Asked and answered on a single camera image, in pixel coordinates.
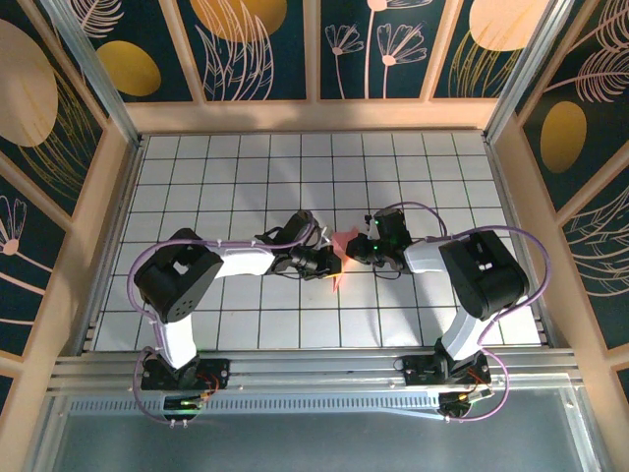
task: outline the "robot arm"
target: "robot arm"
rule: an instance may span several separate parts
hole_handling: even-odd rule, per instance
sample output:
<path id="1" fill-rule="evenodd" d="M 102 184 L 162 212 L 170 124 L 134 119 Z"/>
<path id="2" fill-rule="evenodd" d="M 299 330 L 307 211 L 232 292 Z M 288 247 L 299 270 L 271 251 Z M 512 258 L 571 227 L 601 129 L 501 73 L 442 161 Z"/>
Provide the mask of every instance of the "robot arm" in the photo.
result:
<path id="1" fill-rule="evenodd" d="M 312 245 L 291 245 L 305 236 L 307 240 L 312 239 L 306 235 L 307 231 L 317 235 Z M 242 274 L 277 274 L 290 267 L 305 280 L 341 271 L 341 260 L 330 245 L 324 244 L 323 229 L 308 211 L 300 210 L 286 226 L 256 237 L 264 248 L 251 245 L 210 251 L 203 245 L 168 246 L 156 251 L 136 273 L 134 282 L 143 300 L 156 314 L 153 329 L 160 358 L 173 377 L 196 362 L 191 313 L 215 279 Z M 184 228 L 170 239 L 200 240 L 200 237 L 192 229 Z"/>
<path id="2" fill-rule="evenodd" d="M 445 271 L 461 304 L 437 341 L 432 362 L 415 366 L 415 374 L 438 382 L 465 375 L 482 355 L 480 336 L 491 317 L 528 292 L 526 274 L 493 231 L 414 243 L 400 209 L 384 209 L 367 220 L 369 234 L 350 241 L 349 257 L 367 265 L 389 264 L 402 273 Z"/>

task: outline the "yellow circle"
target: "yellow circle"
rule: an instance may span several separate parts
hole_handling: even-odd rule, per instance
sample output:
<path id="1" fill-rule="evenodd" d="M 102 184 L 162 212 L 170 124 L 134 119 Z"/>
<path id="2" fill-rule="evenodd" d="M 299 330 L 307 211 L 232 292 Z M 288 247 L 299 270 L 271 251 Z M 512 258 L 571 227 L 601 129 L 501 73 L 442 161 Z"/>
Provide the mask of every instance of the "yellow circle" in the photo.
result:
<path id="1" fill-rule="evenodd" d="M 588 132 L 588 120 L 579 105 L 560 101 L 542 126 L 542 162 L 550 172 L 565 172 L 577 160 Z"/>
<path id="2" fill-rule="evenodd" d="M 470 10 L 472 39 L 490 51 L 522 49 L 547 4 L 547 0 L 474 0 Z"/>
<path id="3" fill-rule="evenodd" d="M 133 96 L 147 96 L 159 89 L 161 74 L 157 64 L 131 42 L 106 42 L 96 54 L 119 91 Z"/>
<path id="4" fill-rule="evenodd" d="M 246 28 L 241 2 L 252 20 L 260 19 L 271 36 L 286 18 L 286 0 L 190 0 L 203 25 L 212 33 L 233 42 L 249 42 L 254 33 Z"/>
<path id="5" fill-rule="evenodd" d="M 57 121 L 55 71 L 21 29 L 0 20 L 0 136 L 18 146 L 43 143 Z"/>

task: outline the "mounting plate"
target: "mounting plate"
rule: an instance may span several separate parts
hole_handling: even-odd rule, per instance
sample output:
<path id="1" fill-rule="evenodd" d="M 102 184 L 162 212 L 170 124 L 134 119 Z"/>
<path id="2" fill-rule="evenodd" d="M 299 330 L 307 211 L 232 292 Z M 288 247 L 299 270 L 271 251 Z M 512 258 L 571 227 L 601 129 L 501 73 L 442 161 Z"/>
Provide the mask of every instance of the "mounting plate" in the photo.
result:
<path id="1" fill-rule="evenodd" d="M 468 369 L 473 369 L 474 374 L 483 383 L 491 383 L 491 374 L 487 364 L 486 355 L 479 353 L 474 363 L 466 365 L 458 370 L 457 374 L 448 375 L 447 365 L 439 365 L 435 362 L 435 355 L 403 356 L 402 372 L 406 386 L 411 385 L 469 385 L 477 380 L 469 374 Z"/>
<path id="2" fill-rule="evenodd" d="M 215 389 L 215 380 L 218 389 L 224 389 L 229 381 L 229 360 L 198 359 L 175 374 L 163 361 L 148 359 L 144 362 L 142 390 L 201 391 L 208 389 L 208 383 Z"/>

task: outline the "robotic arm base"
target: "robotic arm base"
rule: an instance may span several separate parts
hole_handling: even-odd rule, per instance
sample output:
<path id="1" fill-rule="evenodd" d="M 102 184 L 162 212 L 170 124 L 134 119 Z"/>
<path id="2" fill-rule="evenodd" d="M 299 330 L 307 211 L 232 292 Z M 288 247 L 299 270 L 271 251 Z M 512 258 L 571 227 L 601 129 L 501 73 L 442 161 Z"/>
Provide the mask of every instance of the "robotic arm base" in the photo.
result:
<path id="1" fill-rule="evenodd" d="M 199 391 L 222 389 L 229 381 L 229 360 L 201 359 L 197 355 L 179 369 L 173 369 L 160 355 L 143 363 L 142 390 Z"/>
<path id="2" fill-rule="evenodd" d="M 402 366 L 406 385 L 475 384 L 470 370 L 484 383 L 491 382 L 486 355 L 477 352 L 473 356 L 455 361 L 447 353 L 441 339 L 434 345 L 434 354 L 404 356 Z"/>

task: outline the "floor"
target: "floor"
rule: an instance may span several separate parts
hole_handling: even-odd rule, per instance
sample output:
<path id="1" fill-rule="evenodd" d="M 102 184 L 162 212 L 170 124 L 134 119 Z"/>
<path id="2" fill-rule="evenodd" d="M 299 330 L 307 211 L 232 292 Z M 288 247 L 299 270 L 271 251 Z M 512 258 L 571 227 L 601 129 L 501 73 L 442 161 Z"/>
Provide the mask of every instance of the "floor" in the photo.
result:
<path id="1" fill-rule="evenodd" d="M 150 137 L 89 348 L 154 344 L 147 320 L 131 310 L 126 274 L 142 250 L 179 228 L 205 239 L 249 239 L 304 208 L 322 226 L 349 231 L 400 201 L 435 207 L 451 233 L 505 223 L 479 133 Z M 405 214 L 413 237 L 438 235 L 429 213 Z M 430 346 L 456 313 L 444 273 L 387 280 L 357 263 L 347 271 L 337 292 L 331 279 L 216 280 L 193 313 L 198 349 Z M 500 322 L 486 344 L 540 344 L 541 330 L 523 309 Z"/>

